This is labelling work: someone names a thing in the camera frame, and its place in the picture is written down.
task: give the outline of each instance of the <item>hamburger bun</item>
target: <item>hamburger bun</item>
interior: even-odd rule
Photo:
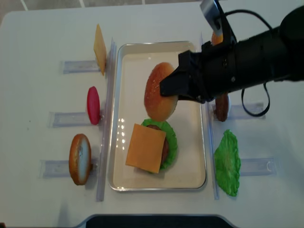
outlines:
[[[170,75],[174,68],[170,63],[160,63],[151,72],[144,93],[144,106],[148,116],[155,121],[165,121],[174,112],[178,96],[161,96],[160,82]]]
[[[91,169],[91,146],[84,134],[77,134],[73,138],[68,166],[74,183],[84,185]]]
[[[214,32],[212,33],[212,38],[211,38],[212,45],[217,45],[217,44],[223,42],[223,40],[224,40],[223,34],[221,34],[220,36],[217,36],[217,35],[215,35]]]

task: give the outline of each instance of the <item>cheese slice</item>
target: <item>cheese slice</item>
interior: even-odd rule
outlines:
[[[99,24],[96,27],[95,41],[94,41],[94,52],[99,64],[101,73],[105,75],[105,64],[106,64],[106,48],[104,37],[101,32]]]
[[[125,164],[158,173],[166,132],[134,124]]]

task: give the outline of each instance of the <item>black cable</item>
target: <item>black cable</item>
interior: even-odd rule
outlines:
[[[225,16],[229,16],[229,15],[235,14],[235,13],[247,13],[247,14],[251,14],[251,15],[253,15],[253,16],[256,16],[257,18],[259,18],[259,19],[268,27],[268,29],[269,29],[270,31],[272,31],[272,27],[268,24],[268,22],[267,22],[264,18],[262,18],[258,13],[255,13],[255,12],[250,11],[250,10],[247,10],[247,9],[239,9],[239,10],[236,9],[236,10],[233,10],[233,11],[229,11],[229,12],[226,12],[226,13],[225,13]],[[268,105],[267,105],[267,107],[266,107],[265,110],[263,110],[262,112],[257,113],[257,114],[251,113],[251,112],[249,112],[249,111],[245,108],[245,106],[244,106],[244,101],[243,101],[243,100],[244,100],[245,89],[242,89],[242,94],[241,94],[242,105],[243,105],[243,108],[244,108],[245,112],[246,112],[248,115],[250,115],[250,116],[253,116],[253,117],[261,117],[261,116],[265,115],[265,114],[268,112],[269,108],[270,108],[270,96],[269,96],[268,90],[267,90],[267,88],[266,88],[266,83],[264,83],[263,86],[264,86],[264,89],[265,89],[266,94],[267,94],[267,97],[268,97]]]
[[[247,10],[247,9],[236,9],[236,10],[232,10],[232,11],[229,11],[229,12],[226,12],[224,13],[225,16],[229,16],[231,14],[235,14],[235,13],[247,13],[247,14],[251,14],[253,16],[256,16],[257,18],[259,18],[268,28],[269,30],[272,30],[272,27],[268,24],[268,22],[262,18],[261,15],[259,15],[258,13],[254,12],[254,11],[251,11],[251,10]]]

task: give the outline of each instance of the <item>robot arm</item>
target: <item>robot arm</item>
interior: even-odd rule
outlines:
[[[215,33],[223,33],[223,42],[212,46],[209,41],[201,53],[179,54],[178,68],[160,83],[162,96],[205,103],[269,81],[304,80],[304,7],[279,27],[238,43],[217,0],[205,0],[201,8]]]

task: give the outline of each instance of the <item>bottom bun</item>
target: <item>bottom bun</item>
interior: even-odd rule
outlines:
[[[74,183],[84,185],[91,169],[91,146],[84,134],[77,134],[73,138],[68,166]]]

